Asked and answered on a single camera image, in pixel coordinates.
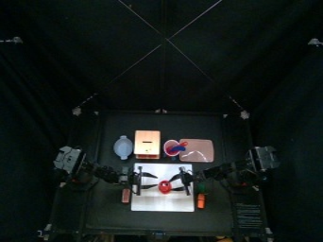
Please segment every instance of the white sheet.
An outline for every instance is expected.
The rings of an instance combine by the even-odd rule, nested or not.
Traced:
[[[191,164],[135,164],[134,170],[136,172],[139,172],[138,166],[143,166],[143,172],[148,172],[158,177],[158,179],[143,178],[143,185],[158,184],[163,180],[168,181],[179,173],[182,166],[186,167],[187,171],[192,171]],[[180,180],[172,181],[172,188],[180,186],[183,186]],[[186,191],[171,191],[170,194],[163,194],[158,185],[150,189],[142,189],[142,196],[132,194],[131,211],[194,212],[194,183],[191,183],[190,189],[190,196],[187,196]]]

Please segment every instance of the pink tray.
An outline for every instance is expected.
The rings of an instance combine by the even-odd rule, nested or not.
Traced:
[[[211,163],[215,160],[215,149],[211,140],[182,139],[187,142],[186,151],[179,152],[180,162]]]

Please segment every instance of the black fabric backdrop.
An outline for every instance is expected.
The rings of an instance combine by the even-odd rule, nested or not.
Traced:
[[[251,112],[280,241],[319,240],[322,1],[2,1],[0,240],[35,241],[72,109]]]

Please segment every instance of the small cup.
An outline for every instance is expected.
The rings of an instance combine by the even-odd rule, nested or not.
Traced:
[[[167,154],[167,156],[174,157],[179,154],[180,150],[171,152],[171,149],[174,147],[176,147],[179,145],[179,143],[175,140],[168,140],[164,144],[164,152]]]

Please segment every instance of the diagonal cable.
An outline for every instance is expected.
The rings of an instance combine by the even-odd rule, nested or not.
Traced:
[[[187,59],[187,61],[195,66],[195,68],[199,70],[199,72],[203,74],[203,76],[206,76],[206,78],[216,84],[216,81],[206,74],[206,72],[200,69],[200,67],[196,65],[196,63],[190,59],[190,57],[184,54],[184,52],[178,48],[178,46],[171,42],[170,39],[167,39],[167,42],[176,49],[176,51],[183,55],[183,57]],[[243,106],[234,99],[234,97],[227,92],[224,92],[224,90],[219,86],[218,86],[218,88],[220,89],[223,94],[230,98],[230,100],[236,104],[236,106],[240,108],[240,110],[244,111]]]
[[[123,75],[124,75],[124,73],[130,70],[130,69],[132,69],[132,67],[139,63],[139,62],[142,62],[142,60],[143,59],[146,59],[147,58],[147,56],[159,48],[162,46],[162,44],[159,44],[150,52],[148,52],[148,54],[142,58],[142,59],[139,59],[126,70],[124,70],[124,72],[122,73],[122,74],[119,74],[108,83],[107,83],[107,85],[108,84],[111,84],[114,81],[116,81]],[[80,105],[79,106],[76,106],[76,108],[79,108],[80,106],[83,106],[96,95],[99,95],[99,93],[94,93],[82,103],[80,103]]]
[[[122,3],[126,8],[143,20],[143,22],[155,30],[158,34],[162,35],[162,33],[158,31],[158,29],[148,23],[148,21],[132,10],[132,8],[122,1],[119,0],[119,3]]]
[[[198,17],[184,26],[182,27],[175,34],[168,38],[168,40],[171,40],[219,3],[222,2],[222,0],[219,0],[207,10],[204,10]]]

